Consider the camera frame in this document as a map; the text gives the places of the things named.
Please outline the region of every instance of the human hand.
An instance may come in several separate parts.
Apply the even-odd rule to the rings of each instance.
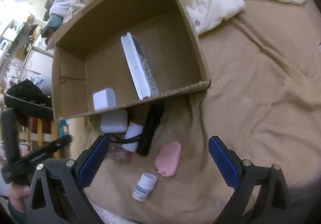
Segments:
[[[29,195],[30,187],[12,183],[9,188],[9,200],[11,205],[19,212],[26,213],[27,207],[23,199]]]

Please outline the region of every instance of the metal screw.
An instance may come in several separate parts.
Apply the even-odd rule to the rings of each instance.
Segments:
[[[281,169],[281,166],[277,163],[274,164],[274,168],[277,169],[277,170],[280,170]]]
[[[71,166],[73,166],[74,164],[75,164],[75,161],[74,161],[74,160],[69,160],[69,161],[66,162],[66,165],[67,165],[68,167],[71,167]]]
[[[40,164],[37,165],[37,170],[40,171],[42,168],[43,168],[43,164],[42,164],[42,163],[40,163]]]
[[[243,160],[243,164],[244,164],[245,166],[250,166],[252,163],[251,163],[250,160],[245,159],[245,160]]]

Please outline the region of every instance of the white power adapter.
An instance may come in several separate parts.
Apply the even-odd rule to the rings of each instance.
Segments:
[[[101,130],[105,134],[124,133],[128,128],[128,113],[119,109],[102,114]]]
[[[95,111],[116,107],[115,92],[112,88],[106,88],[93,94]]]

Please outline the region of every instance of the cardboard box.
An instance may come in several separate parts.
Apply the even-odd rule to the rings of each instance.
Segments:
[[[27,56],[27,54],[25,54],[25,53],[26,53],[26,51],[24,50],[24,48],[22,48],[22,47],[19,48],[17,53],[16,53],[16,58],[24,61],[26,59],[26,56]]]
[[[160,96],[139,100],[120,37],[142,44]],[[96,0],[54,35],[53,109],[58,118],[92,115],[206,90],[210,74],[179,0]],[[93,94],[112,88],[116,108],[95,111]]]

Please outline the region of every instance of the white pill bottle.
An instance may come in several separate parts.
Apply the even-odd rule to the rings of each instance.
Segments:
[[[133,191],[133,197],[141,202],[148,199],[150,193],[154,189],[156,181],[157,178],[153,174],[145,172]]]

